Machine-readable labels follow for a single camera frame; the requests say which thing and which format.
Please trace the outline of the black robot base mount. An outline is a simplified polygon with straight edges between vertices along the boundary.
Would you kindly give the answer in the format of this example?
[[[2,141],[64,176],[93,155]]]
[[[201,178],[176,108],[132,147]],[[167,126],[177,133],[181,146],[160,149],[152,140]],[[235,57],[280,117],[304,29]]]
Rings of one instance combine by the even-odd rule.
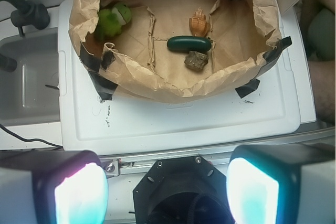
[[[136,223],[235,223],[226,176],[201,156],[156,161],[133,202]]]

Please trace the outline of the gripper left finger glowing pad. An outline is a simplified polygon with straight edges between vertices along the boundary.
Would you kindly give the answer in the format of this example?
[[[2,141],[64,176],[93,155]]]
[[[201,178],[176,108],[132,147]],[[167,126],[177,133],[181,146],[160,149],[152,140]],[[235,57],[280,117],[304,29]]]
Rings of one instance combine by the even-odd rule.
[[[107,205],[95,152],[1,152],[1,223],[103,223]]]

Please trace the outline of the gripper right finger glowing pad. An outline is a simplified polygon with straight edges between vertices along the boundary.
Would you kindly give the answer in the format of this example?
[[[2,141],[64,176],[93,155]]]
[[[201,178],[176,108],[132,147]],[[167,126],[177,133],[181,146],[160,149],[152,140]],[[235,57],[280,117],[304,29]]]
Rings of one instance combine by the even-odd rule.
[[[226,190],[236,223],[335,223],[335,147],[240,145]]]

